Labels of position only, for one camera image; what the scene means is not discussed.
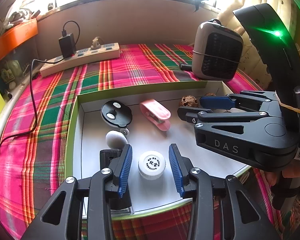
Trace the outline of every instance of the power strip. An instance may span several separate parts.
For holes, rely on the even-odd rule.
[[[101,45],[101,48],[99,49],[87,48],[78,50],[76,54],[74,54],[72,57],[65,58],[64,60],[56,64],[44,64],[40,69],[40,73],[43,77],[46,77],[59,71],[66,70],[68,68],[73,68],[91,62],[107,60],[117,57],[120,57],[119,44],[105,44]],[[59,56],[49,61],[57,62],[61,59],[62,56]]]

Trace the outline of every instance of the striped tablecloth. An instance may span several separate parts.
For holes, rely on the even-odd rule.
[[[197,80],[191,72],[180,71],[178,67],[179,63],[191,64],[192,47],[138,44],[120,46],[120,49],[120,58],[81,65],[34,80],[38,127],[28,136],[8,139],[0,149],[0,221],[15,239],[21,238],[65,179],[66,136],[77,95],[126,86]],[[240,71],[227,85],[233,92],[261,90]],[[27,131],[33,124],[28,87],[13,109],[3,137]],[[255,185],[259,186],[256,191],[262,197],[258,202],[278,231],[283,232],[281,216],[271,207],[269,185],[263,172],[253,170],[250,177],[255,178]],[[116,221],[114,232],[117,239],[158,240],[164,236],[186,239],[190,212],[189,204],[143,219]]]

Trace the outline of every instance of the pink clip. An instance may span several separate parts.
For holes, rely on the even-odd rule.
[[[146,119],[152,122],[161,131],[169,130],[169,118],[171,117],[171,113],[163,105],[154,99],[149,99],[140,103],[140,110]]]

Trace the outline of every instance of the human hand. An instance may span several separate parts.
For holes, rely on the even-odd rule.
[[[276,172],[266,172],[266,180],[271,186],[277,183],[279,174]],[[292,160],[285,168],[282,170],[282,176],[285,178],[298,178],[300,177],[300,161]]]

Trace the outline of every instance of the blue ribbed rubber pad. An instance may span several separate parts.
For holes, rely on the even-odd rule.
[[[215,96],[206,96],[201,97],[200,105],[203,108],[208,109],[223,109],[223,110],[230,110],[231,108],[235,107],[235,101],[233,101],[230,97],[215,97]]]
[[[180,194],[180,197],[183,197],[185,193],[185,188],[183,187],[182,173],[176,158],[176,154],[171,145],[169,146],[169,161],[172,169],[174,183],[176,184],[177,192]]]
[[[119,194],[120,198],[122,198],[122,195],[126,192],[126,189],[127,189],[131,163],[132,163],[132,147],[129,146],[129,149],[127,151],[126,158],[123,162],[122,169],[120,171],[120,176],[119,176],[118,194]]]

